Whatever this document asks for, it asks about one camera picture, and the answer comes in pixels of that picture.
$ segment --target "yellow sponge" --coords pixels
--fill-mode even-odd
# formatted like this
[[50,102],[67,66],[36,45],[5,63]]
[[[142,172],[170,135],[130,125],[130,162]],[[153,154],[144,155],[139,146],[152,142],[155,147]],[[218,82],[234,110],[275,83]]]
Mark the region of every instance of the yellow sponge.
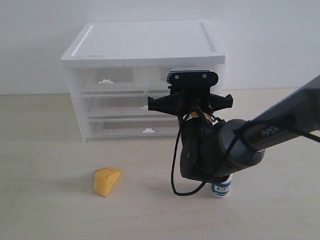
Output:
[[122,171],[112,167],[102,168],[94,172],[93,192],[106,197]]

